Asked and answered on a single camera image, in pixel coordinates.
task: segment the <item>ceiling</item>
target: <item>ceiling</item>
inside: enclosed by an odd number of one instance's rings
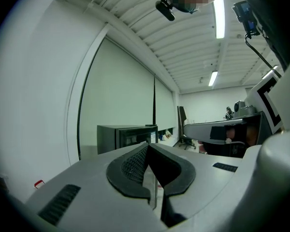
[[[194,14],[174,9],[175,21],[168,21],[155,8],[158,0],[88,0],[110,11],[143,40],[171,75],[180,93],[257,84],[269,68],[244,42],[244,27],[232,5],[243,0],[224,0],[226,31],[215,37],[213,5]],[[279,64],[262,36],[250,43],[273,66]],[[218,70],[213,87],[211,73]]]

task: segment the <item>black chair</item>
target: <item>black chair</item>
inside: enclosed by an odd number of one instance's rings
[[[187,119],[185,109],[183,106],[177,107],[177,114],[178,114],[178,127],[179,127],[179,140],[181,141],[181,144],[179,146],[185,145],[185,150],[188,146],[194,147],[196,149],[196,146],[191,138],[188,138],[184,135],[184,122]]]

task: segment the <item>cable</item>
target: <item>cable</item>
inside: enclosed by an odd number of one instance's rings
[[[266,61],[265,60],[265,58],[251,45],[251,44],[249,44],[249,42],[247,41],[247,38],[248,38],[248,35],[247,34],[245,34],[245,43],[246,43],[246,45],[248,45],[249,46],[249,48],[251,49],[251,50],[253,50],[258,56],[259,56],[259,58],[261,58],[262,59],[262,61],[276,74],[276,76],[278,76],[279,78],[281,78],[281,75],[278,73],[278,71],[277,70],[275,70],[269,63],[268,63],[268,61]]]

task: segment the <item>ceiling light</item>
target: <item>ceiling light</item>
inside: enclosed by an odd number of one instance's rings
[[[212,86],[217,78],[217,75],[218,75],[218,72],[213,72],[212,73],[212,77],[211,77],[211,80],[209,81],[209,86]]]
[[[273,72],[273,71],[270,70],[270,71],[269,71],[269,72],[268,72],[268,73],[267,73],[267,74],[262,78],[262,80],[265,79],[265,78],[266,78],[269,74],[271,74],[272,72]]]
[[[223,0],[214,1],[215,17],[216,17],[216,38],[224,38],[225,30],[225,14],[224,14],[224,2]]]

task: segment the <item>paper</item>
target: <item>paper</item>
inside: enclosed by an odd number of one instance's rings
[[[152,132],[150,134],[150,143],[151,144],[154,144],[156,142],[156,133],[155,132]]]

